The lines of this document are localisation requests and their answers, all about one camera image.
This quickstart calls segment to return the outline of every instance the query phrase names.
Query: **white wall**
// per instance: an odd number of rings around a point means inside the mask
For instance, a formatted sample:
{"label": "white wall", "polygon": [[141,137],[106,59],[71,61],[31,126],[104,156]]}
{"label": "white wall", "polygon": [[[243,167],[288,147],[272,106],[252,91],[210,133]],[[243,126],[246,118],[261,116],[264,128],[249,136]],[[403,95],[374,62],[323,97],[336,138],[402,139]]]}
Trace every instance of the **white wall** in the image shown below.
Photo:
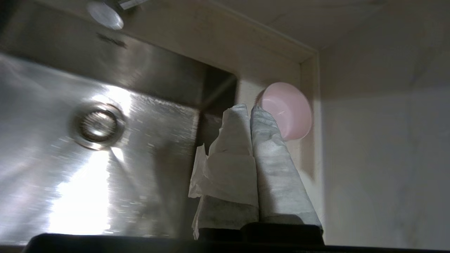
{"label": "white wall", "polygon": [[327,244],[450,249],[449,10],[393,0],[320,52]]}
{"label": "white wall", "polygon": [[314,49],[334,43],[387,0],[212,0]]}

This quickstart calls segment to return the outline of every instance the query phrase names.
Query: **folded paper towel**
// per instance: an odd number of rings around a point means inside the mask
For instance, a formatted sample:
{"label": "folded paper towel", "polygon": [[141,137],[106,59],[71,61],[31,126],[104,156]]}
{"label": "folded paper towel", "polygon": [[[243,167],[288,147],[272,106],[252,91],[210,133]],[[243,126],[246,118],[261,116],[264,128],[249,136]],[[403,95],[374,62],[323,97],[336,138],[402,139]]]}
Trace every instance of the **folded paper towel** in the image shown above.
{"label": "folded paper towel", "polygon": [[256,105],[250,123],[260,221],[321,226],[272,115]]}
{"label": "folded paper towel", "polygon": [[206,155],[197,148],[189,197],[200,198],[192,227],[240,229],[258,221],[257,173],[247,107],[225,110],[219,136]]}

